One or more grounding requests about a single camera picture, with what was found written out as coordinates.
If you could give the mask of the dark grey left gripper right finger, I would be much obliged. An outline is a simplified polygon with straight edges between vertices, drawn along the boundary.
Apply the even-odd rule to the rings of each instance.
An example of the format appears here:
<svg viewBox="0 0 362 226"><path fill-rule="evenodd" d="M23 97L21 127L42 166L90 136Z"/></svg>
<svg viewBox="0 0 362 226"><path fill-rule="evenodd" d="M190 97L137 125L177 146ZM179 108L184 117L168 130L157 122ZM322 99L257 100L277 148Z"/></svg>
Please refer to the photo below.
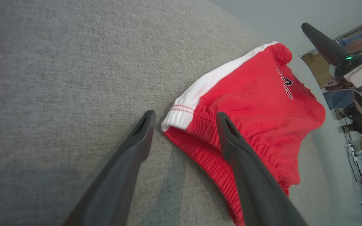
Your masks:
<svg viewBox="0 0 362 226"><path fill-rule="evenodd" d="M245 226L307 226L230 118L219 112L216 123L222 155L234 173Z"/></svg>

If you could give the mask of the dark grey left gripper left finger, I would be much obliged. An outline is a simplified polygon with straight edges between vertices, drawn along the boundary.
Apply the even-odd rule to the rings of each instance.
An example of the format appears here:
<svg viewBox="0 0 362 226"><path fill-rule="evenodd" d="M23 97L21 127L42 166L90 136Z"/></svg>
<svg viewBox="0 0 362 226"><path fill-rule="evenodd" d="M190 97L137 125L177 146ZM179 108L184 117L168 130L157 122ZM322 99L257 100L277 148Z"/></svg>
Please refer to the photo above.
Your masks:
<svg viewBox="0 0 362 226"><path fill-rule="evenodd" d="M139 169L150 153L155 123L155 111L146 111L63 226L126 226Z"/></svg>

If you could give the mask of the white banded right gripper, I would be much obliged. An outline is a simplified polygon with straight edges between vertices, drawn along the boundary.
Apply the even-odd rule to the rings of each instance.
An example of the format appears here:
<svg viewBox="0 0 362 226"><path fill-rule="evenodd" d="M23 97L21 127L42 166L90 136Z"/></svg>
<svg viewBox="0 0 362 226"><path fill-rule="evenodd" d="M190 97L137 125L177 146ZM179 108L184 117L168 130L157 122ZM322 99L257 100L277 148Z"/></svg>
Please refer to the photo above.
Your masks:
<svg viewBox="0 0 362 226"><path fill-rule="evenodd" d="M309 23L301 29L326 61L335 67L334 80L344 87L362 86L362 55L349 54L339 43Z"/></svg>

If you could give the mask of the red shorts with white stripe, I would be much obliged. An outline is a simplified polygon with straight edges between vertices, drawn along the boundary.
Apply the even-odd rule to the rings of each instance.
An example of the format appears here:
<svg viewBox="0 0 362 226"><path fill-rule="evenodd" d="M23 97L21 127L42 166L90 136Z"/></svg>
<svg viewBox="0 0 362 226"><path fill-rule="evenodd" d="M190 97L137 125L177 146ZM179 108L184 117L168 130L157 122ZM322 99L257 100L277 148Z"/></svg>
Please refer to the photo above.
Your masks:
<svg viewBox="0 0 362 226"><path fill-rule="evenodd" d="M197 163L227 201L236 226L245 226L237 185L220 150L217 113L224 112L281 189L300 183L302 140L322 126L325 108L292 73L292 53L266 43L204 74L178 97L161 130Z"/></svg>

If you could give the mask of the brown cardboard box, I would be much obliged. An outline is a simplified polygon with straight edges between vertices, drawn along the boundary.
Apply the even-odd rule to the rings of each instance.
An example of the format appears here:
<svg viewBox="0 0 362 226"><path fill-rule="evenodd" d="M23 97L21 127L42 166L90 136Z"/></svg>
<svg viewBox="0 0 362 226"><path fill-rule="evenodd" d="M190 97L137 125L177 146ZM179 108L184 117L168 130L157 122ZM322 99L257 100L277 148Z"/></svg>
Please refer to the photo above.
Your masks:
<svg viewBox="0 0 362 226"><path fill-rule="evenodd" d="M323 89L327 83L333 81L333 75L330 71L330 63L328 63L317 50L303 54L301 59L313 73L313 76L321 89Z"/></svg>

